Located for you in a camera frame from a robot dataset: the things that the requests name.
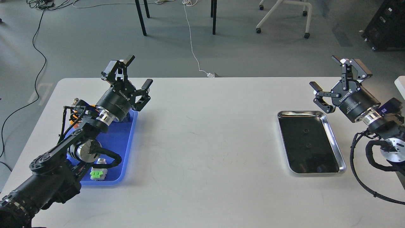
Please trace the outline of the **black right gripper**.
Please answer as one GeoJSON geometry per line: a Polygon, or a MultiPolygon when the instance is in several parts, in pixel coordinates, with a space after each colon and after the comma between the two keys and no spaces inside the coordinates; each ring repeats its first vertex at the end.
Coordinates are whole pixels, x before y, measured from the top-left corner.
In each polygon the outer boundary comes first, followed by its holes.
{"type": "Polygon", "coordinates": [[[365,89],[360,82],[373,76],[372,72],[358,58],[340,58],[331,56],[337,62],[342,70],[341,82],[348,82],[348,90],[343,90],[340,81],[332,88],[332,92],[325,92],[316,82],[309,82],[314,89],[315,98],[313,102],[317,104],[324,112],[333,113],[335,106],[352,122],[359,122],[359,116],[369,108],[377,108],[381,103],[365,89]],[[324,97],[331,97],[333,105],[327,104],[324,97]]]}

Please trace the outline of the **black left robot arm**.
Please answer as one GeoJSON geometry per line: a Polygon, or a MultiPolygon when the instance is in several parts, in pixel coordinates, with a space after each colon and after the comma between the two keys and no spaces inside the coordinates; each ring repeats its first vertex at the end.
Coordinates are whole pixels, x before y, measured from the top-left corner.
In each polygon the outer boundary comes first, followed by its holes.
{"type": "Polygon", "coordinates": [[[119,154],[103,148],[97,136],[106,133],[113,121],[122,122],[130,110],[141,111],[151,99],[147,79],[140,89],[128,80],[127,68],[135,56],[112,60],[101,73],[110,84],[96,105],[75,99],[70,106],[69,128],[55,147],[34,159],[29,168],[32,176],[1,199],[2,228],[30,228],[33,217],[54,202],[65,203],[80,193],[81,179],[90,168],[113,168],[122,162],[119,154]]]}

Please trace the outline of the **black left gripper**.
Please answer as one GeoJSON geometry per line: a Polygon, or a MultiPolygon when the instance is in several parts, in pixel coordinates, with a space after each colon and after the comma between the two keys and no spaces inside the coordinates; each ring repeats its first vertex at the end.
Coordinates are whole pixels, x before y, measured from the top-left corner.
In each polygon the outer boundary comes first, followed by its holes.
{"type": "Polygon", "coordinates": [[[108,82],[111,87],[96,103],[96,106],[107,110],[113,114],[118,122],[126,118],[131,106],[133,110],[141,111],[150,101],[150,86],[153,79],[147,79],[141,89],[137,89],[128,80],[127,67],[135,59],[134,55],[129,55],[124,60],[111,60],[106,69],[101,72],[101,79],[108,82]]]}

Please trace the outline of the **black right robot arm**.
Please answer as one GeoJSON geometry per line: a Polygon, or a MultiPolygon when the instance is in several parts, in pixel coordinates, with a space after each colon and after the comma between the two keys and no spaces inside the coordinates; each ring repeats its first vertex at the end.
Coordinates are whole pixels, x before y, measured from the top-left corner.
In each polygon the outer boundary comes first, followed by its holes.
{"type": "Polygon", "coordinates": [[[310,82],[314,89],[314,103],[324,112],[333,113],[335,108],[352,122],[363,121],[370,133],[382,138],[382,142],[371,141],[366,146],[369,163],[383,171],[404,174],[404,117],[402,104],[396,98],[384,105],[362,85],[372,72],[360,59],[332,56],[342,69],[341,79],[330,92],[325,92],[316,82],[310,82]]]}

